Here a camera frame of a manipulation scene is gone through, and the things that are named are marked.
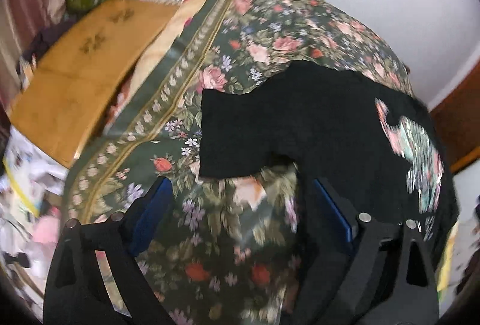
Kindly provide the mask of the wooden folding lap table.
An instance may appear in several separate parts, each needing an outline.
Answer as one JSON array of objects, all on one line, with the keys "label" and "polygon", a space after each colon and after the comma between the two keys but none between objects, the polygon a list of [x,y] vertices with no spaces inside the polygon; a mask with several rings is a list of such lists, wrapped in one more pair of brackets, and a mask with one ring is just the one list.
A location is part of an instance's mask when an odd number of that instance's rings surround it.
[{"label": "wooden folding lap table", "polygon": [[41,58],[10,121],[65,168],[97,130],[107,104],[175,5],[108,0],[74,24]]}]

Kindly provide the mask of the brown wooden door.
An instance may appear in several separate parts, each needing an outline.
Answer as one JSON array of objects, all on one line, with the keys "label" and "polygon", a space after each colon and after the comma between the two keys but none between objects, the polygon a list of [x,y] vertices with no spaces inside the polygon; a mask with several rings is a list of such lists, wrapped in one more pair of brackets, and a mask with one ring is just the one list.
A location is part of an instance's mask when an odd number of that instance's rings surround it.
[{"label": "brown wooden door", "polygon": [[479,159],[479,64],[431,112],[453,174]]}]

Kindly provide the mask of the printed papers pile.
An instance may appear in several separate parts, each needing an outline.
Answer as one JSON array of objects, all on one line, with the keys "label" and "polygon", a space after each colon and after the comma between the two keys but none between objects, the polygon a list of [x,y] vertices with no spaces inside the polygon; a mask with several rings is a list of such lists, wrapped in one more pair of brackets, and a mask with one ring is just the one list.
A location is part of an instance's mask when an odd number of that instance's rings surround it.
[{"label": "printed papers pile", "polygon": [[68,170],[15,127],[1,168],[1,255],[45,279],[59,239]]}]

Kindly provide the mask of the black elephant print t-shirt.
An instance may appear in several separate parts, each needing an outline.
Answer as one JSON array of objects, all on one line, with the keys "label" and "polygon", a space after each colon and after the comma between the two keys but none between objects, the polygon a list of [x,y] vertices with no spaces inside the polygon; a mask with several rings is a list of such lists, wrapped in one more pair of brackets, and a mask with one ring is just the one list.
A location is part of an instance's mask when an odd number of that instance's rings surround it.
[{"label": "black elephant print t-shirt", "polygon": [[459,210],[425,106],[358,72],[295,61],[248,94],[202,93],[199,174],[250,176],[294,164],[301,264],[289,324],[320,324],[351,257],[320,209],[327,180],[382,223],[417,222],[435,273]]}]

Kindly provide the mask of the floral green bedspread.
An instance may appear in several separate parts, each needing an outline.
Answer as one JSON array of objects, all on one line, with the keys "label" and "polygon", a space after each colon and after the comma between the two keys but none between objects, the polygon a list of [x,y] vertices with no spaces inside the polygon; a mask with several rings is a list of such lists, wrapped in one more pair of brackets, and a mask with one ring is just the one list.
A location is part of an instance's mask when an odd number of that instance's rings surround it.
[{"label": "floral green bedspread", "polygon": [[459,207],[408,69],[324,0],[193,19],[70,170],[50,324],[435,324]]}]

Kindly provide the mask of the pink striped curtain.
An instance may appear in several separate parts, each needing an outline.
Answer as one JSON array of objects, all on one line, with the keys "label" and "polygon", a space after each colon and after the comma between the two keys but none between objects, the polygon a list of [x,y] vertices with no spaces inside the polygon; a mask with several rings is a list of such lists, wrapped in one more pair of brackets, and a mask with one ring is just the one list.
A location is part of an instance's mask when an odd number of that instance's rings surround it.
[{"label": "pink striped curtain", "polygon": [[1,106],[7,108],[20,92],[16,65],[37,33],[57,24],[65,0],[1,0]]}]

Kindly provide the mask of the striped beige blanket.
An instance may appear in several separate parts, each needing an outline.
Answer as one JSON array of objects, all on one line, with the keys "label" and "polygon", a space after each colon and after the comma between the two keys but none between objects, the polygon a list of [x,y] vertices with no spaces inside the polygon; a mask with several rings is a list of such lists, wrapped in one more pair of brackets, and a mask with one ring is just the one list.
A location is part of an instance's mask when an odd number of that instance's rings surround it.
[{"label": "striped beige blanket", "polygon": [[167,54],[174,40],[179,37],[195,14],[207,0],[141,0],[143,2],[158,3],[173,6],[176,12],[169,19],[166,26],[155,37],[153,42],[143,51],[131,72],[122,82],[120,90],[106,114],[103,133],[107,133],[120,113],[140,89],[146,78],[154,70],[158,62]]}]

